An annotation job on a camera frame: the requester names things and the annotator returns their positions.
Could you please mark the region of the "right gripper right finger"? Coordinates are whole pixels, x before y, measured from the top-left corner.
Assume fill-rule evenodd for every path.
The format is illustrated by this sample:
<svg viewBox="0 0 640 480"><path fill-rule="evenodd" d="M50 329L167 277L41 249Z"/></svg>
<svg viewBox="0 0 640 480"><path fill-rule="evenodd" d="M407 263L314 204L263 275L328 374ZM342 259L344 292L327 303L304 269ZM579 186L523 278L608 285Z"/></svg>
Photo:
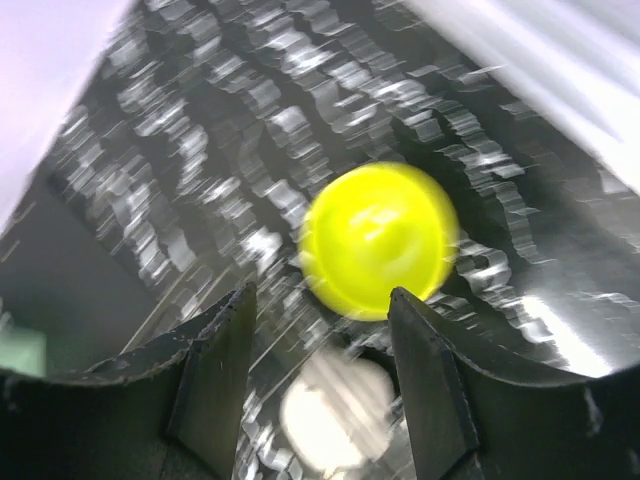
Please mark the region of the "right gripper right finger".
<svg viewBox="0 0 640 480"><path fill-rule="evenodd" d="M588 378L482 339L403 288L388 321L420 479L635 479L639 370Z"/></svg>

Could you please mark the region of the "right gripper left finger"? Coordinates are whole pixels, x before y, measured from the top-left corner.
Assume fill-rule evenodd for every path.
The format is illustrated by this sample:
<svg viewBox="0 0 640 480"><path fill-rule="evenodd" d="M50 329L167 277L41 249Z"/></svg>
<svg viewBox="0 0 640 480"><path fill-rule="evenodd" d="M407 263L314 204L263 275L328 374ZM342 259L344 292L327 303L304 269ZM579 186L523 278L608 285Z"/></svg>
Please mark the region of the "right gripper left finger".
<svg viewBox="0 0 640 480"><path fill-rule="evenodd" d="M1 374L5 479L228 479L257 317L253 284L92 370Z"/></svg>

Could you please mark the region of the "white flower-shaped bowl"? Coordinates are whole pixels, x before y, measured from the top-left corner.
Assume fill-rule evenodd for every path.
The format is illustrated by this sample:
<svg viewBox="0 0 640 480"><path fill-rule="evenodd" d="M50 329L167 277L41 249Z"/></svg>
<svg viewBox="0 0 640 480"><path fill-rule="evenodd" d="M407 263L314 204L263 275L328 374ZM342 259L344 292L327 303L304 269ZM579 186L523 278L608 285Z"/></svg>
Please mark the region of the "white flower-shaped bowl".
<svg viewBox="0 0 640 480"><path fill-rule="evenodd" d="M312 470L323 479L342 479L389 449L394 399L392 379L382 367L321 349L283 395L280 424Z"/></svg>

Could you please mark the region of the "yellow bowl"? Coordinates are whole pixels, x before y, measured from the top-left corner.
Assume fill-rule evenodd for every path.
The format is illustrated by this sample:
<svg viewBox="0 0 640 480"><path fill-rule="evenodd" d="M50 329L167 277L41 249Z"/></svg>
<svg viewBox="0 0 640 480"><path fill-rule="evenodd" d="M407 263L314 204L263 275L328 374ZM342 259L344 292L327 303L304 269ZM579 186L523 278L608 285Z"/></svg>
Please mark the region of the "yellow bowl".
<svg viewBox="0 0 640 480"><path fill-rule="evenodd" d="M297 242L311 292L358 321L386 318L403 287L420 300L451 274L460 228L443 187L422 170L375 162L333 180L311 202Z"/></svg>

